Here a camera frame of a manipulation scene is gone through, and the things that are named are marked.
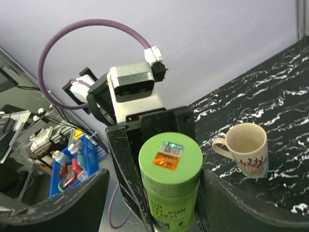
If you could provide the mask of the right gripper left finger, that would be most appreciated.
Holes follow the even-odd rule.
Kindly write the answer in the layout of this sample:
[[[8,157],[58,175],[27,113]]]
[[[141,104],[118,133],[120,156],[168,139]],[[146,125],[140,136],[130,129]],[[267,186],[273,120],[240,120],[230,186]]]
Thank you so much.
[[[101,169],[82,183],[13,216],[1,216],[2,232],[97,232],[110,173]]]

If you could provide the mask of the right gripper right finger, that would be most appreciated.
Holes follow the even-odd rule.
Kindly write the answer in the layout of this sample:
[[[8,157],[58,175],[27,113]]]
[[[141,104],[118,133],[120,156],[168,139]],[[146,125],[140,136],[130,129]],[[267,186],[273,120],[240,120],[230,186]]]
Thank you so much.
[[[309,218],[276,208],[202,170],[199,223],[204,232],[307,232]]]

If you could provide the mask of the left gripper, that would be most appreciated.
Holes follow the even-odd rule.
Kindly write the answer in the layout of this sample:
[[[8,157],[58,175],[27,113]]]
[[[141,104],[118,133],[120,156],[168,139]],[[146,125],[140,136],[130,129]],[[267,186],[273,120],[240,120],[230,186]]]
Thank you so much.
[[[159,108],[127,115],[124,122],[106,128],[123,200],[147,232],[153,232],[154,225],[141,181],[138,156],[144,140],[164,132],[178,132],[195,139],[193,111],[187,106]]]

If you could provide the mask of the green pill bottle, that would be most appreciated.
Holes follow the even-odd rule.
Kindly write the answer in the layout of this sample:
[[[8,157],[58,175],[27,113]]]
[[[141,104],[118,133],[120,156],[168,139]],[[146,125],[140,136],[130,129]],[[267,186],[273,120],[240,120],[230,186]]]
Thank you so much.
[[[160,232],[186,231],[194,215],[203,154],[194,139],[165,132],[148,139],[139,167],[154,226]]]

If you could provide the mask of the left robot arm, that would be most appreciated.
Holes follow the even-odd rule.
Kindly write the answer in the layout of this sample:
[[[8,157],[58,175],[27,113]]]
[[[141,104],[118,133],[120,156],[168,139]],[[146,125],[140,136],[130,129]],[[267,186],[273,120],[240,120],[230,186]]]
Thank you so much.
[[[79,75],[63,90],[79,100],[79,108],[87,108],[107,126],[107,142],[123,199],[146,231],[152,232],[146,198],[138,192],[142,189],[138,153],[146,140],[163,132],[179,132],[195,140],[193,111],[187,106],[167,110],[150,81],[125,82],[115,90],[107,73],[96,78],[85,68]]]

